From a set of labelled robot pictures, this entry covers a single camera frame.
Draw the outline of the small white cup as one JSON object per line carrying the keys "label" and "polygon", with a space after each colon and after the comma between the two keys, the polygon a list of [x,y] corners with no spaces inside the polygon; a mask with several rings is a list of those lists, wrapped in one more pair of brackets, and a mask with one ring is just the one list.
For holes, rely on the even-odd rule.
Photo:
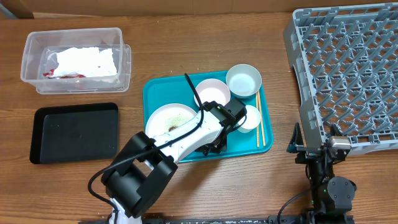
{"label": "small white cup", "polygon": [[246,105],[246,115],[238,122],[238,131],[248,133],[257,128],[261,122],[261,114],[255,106]]}

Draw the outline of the brown food scrap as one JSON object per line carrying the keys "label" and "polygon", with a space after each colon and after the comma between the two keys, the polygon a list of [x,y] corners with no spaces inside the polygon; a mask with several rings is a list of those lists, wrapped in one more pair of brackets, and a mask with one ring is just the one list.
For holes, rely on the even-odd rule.
{"label": "brown food scrap", "polygon": [[176,129],[176,128],[178,128],[178,126],[171,126],[171,127],[169,127],[169,131],[172,131],[172,130],[174,130],[174,129]]}

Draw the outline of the large white plate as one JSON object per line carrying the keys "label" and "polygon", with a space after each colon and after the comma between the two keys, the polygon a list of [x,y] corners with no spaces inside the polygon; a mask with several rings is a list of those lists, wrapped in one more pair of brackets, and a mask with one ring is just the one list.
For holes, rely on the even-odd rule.
{"label": "large white plate", "polygon": [[197,115],[190,107],[171,103],[156,109],[146,122],[145,134],[154,137],[169,132],[171,126],[181,126]]}

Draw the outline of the white napkin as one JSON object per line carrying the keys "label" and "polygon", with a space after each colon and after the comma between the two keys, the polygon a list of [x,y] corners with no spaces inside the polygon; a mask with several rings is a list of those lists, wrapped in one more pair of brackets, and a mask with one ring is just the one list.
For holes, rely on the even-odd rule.
{"label": "white napkin", "polygon": [[55,53],[57,67],[55,73],[77,72],[85,78],[114,76],[118,73],[113,59],[112,49],[99,47],[72,47]]}

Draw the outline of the red snack wrapper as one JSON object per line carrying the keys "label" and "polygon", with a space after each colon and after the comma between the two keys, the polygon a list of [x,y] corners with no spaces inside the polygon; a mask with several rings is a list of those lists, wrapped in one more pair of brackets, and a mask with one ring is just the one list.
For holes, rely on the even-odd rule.
{"label": "red snack wrapper", "polygon": [[48,79],[68,79],[68,78],[85,78],[84,75],[77,72],[60,72],[55,73],[55,69],[51,69],[48,72],[42,74]]}

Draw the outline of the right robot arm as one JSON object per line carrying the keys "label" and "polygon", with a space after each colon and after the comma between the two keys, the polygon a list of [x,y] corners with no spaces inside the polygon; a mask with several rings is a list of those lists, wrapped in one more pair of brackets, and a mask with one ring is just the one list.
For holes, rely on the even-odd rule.
{"label": "right robot arm", "polygon": [[310,193],[312,208],[303,210],[300,215],[288,218],[288,223],[354,223],[347,216],[352,210],[352,201],[357,189],[356,184],[336,176],[333,166],[343,162],[351,151],[351,143],[335,125],[330,128],[331,137],[318,147],[306,147],[298,123],[294,126],[287,152],[295,154],[295,163],[305,165],[305,175],[310,188],[291,198],[278,212],[277,222],[282,223],[284,208],[295,199]]}

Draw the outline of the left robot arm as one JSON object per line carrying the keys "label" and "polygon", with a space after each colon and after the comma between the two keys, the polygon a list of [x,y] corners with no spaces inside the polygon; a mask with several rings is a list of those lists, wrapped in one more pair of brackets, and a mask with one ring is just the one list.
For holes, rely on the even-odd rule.
{"label": "left robot arm", "polygon": [[224,106],[205,102],[194,118],[168,133],[133,135],[101,177],[113,206],[109,223],[138,220],[160,197],[182,159],[194,151],[225,151],[228,134],[245,117],[246,105],[237,98]]}

